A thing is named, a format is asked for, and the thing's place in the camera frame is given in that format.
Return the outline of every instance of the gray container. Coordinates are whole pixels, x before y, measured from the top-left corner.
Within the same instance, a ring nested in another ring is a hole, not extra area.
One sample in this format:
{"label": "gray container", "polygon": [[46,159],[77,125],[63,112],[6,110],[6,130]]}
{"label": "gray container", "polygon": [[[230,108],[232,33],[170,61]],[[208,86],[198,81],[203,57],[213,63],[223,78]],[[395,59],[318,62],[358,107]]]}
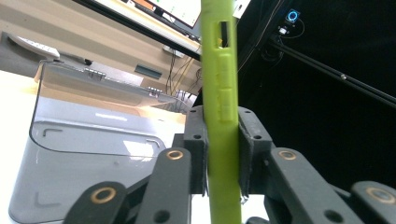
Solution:
{"label": "gray container", "polygon": [[146,116],[142,106],[175,101],[160,92],[61,63],[40,64],[36,79],[30,138],[9,206],[19,223],[62,221],[79,195],[102,181],[132,186],[184,130],[162,117],[169,112]]}

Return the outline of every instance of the desk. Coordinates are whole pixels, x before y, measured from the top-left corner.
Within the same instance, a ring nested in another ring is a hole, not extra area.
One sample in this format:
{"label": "desk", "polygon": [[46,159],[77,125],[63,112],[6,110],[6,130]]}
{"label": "desk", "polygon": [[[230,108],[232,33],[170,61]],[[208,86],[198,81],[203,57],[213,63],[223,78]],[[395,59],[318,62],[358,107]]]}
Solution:
{"label": "desk", "polygon": [[[186,49],[200,52],[199,44],[167,27],[149,15],[127,6],[119,0],[99,0],[98,3],[118,11],[125,18],[139,23],[169,41]],[[95,62],[134,72],[138,64],[161,72],[160,79],[144,77],[143,83],[164,91],[171,54],[163,50],[163,44],[113,21],[73,1],[1,1],[0,30],[54,47],[60,51],[78,55]],[[174,72],[186,60],[176,59]],[[195,81],[200,68],[195,61],[180,89],[186,91]],[[200,85],[191,92],[197,93]]]}
{"label": "desk", "polygon": [[4,71],[0,71],[0,78],[0,223],[13,223],[8,216],[8,205],[35,108],[36,83],[32,78]]}

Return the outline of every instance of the white desk surface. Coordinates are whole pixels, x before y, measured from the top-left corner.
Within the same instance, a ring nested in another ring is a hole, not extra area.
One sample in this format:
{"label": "white desk surface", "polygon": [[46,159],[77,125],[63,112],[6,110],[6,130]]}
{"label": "white desk surface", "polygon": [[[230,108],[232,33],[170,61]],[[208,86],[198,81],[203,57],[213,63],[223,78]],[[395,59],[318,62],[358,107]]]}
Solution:
{"label": "white desk surface", "polygon": [[[8,205],[21,165],[32,114],[35,108],[36,83],[32,78],[0,70],[0,223],[15,223],[8,215]],[[250,196],[243,206],[243,220],[248,217],[268,218],[263,196]],[[208,199],[192,199],[191,223],[210,223]]]}

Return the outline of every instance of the rectangular slot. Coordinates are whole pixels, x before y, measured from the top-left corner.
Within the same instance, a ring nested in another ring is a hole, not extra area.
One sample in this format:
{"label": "rectangular slot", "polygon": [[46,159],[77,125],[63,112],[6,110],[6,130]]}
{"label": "rectangular slot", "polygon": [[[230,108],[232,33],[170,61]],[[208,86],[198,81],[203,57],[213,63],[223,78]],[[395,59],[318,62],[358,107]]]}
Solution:
{"label": "rectangular slot", "polygon": [[136,73],[140,73],[140,74],[143,74],[143,75],[148,76],[148,77],[154,77],[156,79],[160,79],[160,77],[162,75],[161,72],[155,71],[154,69],[151,69],[151,68],[146,67],[146,66],[141,65],[141,64],[138,64],[134,71]]}
{"label": "rectangular slot", "polygon": [[228,48],[229,43],[228,43],[228,22],[227,21],[221,21],[220,22],[220,38],[221,38],[221,47],[222,48]]}

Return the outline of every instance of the computer monitor screen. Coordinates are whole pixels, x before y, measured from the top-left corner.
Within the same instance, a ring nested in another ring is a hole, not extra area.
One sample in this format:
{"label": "computer monitor screen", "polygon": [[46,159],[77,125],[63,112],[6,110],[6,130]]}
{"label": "computer monitor screen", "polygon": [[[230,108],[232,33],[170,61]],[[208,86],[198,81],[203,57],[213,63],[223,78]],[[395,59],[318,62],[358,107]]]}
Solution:
{"label": "computer monitor screen", "polygon": [[192,28],[201,14],[201,0],[146,0]]}

